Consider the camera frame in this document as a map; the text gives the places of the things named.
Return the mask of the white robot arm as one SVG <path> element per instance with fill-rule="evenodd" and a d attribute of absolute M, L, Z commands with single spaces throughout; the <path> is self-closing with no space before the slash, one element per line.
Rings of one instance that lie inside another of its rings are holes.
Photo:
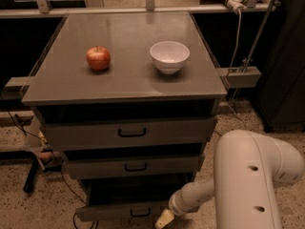
<path fill-rule="evenodd" d="M 302 154 L 291 144 L 251 131 L 223 135 L 213 155 L 213 177 L 174 192 L 155 223 L 174 218 L 215 199 L 217 229 L 282 229 L 276 184 L 295 184 L 304 174 Z"/>

